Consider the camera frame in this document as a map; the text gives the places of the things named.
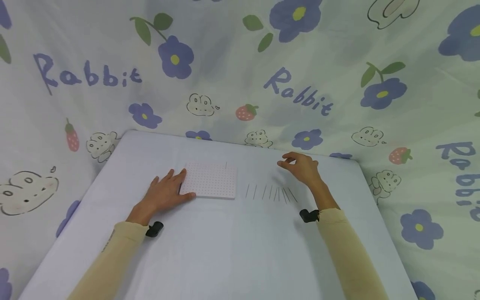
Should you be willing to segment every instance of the beige sleeve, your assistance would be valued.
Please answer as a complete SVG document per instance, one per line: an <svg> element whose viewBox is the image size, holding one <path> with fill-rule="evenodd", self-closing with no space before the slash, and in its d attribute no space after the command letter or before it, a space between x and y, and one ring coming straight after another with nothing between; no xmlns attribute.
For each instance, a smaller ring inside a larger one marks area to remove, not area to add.
<svg viewBox="0 0 480 300"><path fill-rule="evenodd" d="M372 261L342 210L319 214L318 230L327 245L347 300L388 300Z"/></svg>
<svg viewBox="0 0 480 300"><path fill-rule="evenodd" d="M68 300L113 299L147 230L148 226L140 224L117 223L103 251L88 268Z"/></svg>

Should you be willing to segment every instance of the bunny face drawing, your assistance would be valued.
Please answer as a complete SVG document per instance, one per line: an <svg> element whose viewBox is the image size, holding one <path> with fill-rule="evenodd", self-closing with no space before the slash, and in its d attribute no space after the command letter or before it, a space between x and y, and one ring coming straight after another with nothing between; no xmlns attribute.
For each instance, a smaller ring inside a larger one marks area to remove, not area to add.
<svg viewBox="0 0 480 300"><path fill-rule="evenodd" d="M265 130L253 131L247 134L245 139L245 145L255 146L261 148L270 148L273 145L272 141L268 140L268 137L265 134Z"/></svg>
<svg viewBox="0 0 480 300"><path fill-rule="evenodd" d="M191 94L187 103L187 110L195 116L213 116L215 109L220 107L212 106L212 100L208 96L199 96L198 94Z"/></svg>
<svg viewBox="0 0 480 300"><path fill-rule="evenodd" d="M365 127L354 133L352 140L359 145L373 147L378 145L383 136L384 133L380 130L376 130L373 127Z"/></svg>
<svg viewBox="0 0 480 300"><path fill-rule="evenodd" d="M110 134L94 133L86 143L87 151L92 154L92 158L97 159L99 163L103 163L112 155L119 140L116 132L110 132Z"/></svg>
<svg viewBox="0 0 480 300"><path fill-rule="evenodd" d="M379 198L388 198L401 182L400 176L390 170L383 170L372 177L372 183L369 187L377 204Z"/></svg>
<svg viewBox="0 0 480 300"><path fill-rule="evenodd" d="M29 171L18 172L8 184L0 185L1 211L8 216L30 212L50 199L58 187L57 178L43 178Z"/></svg>
<svg viewBox="0 0 480 300"><path fill-rule="evenodd" d="M420 0L375 0L368 9L368 18L378 24L378 29L384 29L398 18L410 17L419 3Z"/></svg>

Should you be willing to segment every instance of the white pegboard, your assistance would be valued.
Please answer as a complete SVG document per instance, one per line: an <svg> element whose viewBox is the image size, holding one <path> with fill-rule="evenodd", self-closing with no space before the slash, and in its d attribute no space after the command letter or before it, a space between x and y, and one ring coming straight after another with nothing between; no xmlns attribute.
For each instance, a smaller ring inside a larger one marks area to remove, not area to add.
<svg viewBox="0 0 480 300"><path fill-rule="evenodd" d="M227 163L187 163L187 176L180 194L194 192L197 197L235 199L237 192L237 168Z"/></svg>

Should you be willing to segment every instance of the strawberry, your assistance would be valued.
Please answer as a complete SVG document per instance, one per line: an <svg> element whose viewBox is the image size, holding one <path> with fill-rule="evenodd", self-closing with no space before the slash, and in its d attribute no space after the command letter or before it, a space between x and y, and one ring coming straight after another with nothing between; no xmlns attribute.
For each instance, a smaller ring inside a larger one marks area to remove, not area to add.
<svg viewBox="0 0 480 300"><path fill-rule="evenodd" d="M73 128L73 125L68 122L68 118L67 125L65 125L65 132L67 133L67 143L70 151L77 152L80 142L78 141L77 132Z"/></svg>
<svg viewBox="0 0 480 300"><path fill-rule="evenodd" d="M410 152L411 150L405 147L397 148L390 153L388 160L396 165L405 164L407 160L413 159L413 157L410 156Z"/></svg>
<svg viewBox="0 0 480 300"><path fill-rule="evenodd" d="M245 106L241 106L237 109L235 112L235 115L237 115L237 118L241 121L250 121L255 118L257 115L257 108L258 106L253 106L252 104L247 104Z"/></svg>

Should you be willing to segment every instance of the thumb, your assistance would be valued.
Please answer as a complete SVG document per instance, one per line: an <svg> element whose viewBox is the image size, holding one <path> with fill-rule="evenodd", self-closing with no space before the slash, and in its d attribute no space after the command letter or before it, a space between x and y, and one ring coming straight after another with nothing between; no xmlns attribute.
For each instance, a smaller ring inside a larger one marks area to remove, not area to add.
<svg viewBox="0 0 480 300"><path fill-rule="evenodd" d="M277 164L279 167L282 167L282 168L284 168L285 170L288 170L288 171L290 171L290 172L293 171L293 168L294 168L294 165L291 165L291 164L289 164L288 162L282 161L282 160L277 161L276 164Z"/></svg>
<svg viewBox="0 0 480 300"><path fill-rule="evenodd" d="M184 195L179 195L177 199L179 203L184 203L193 200L196 196L197 195L194 192L190 192Z"/></svg>

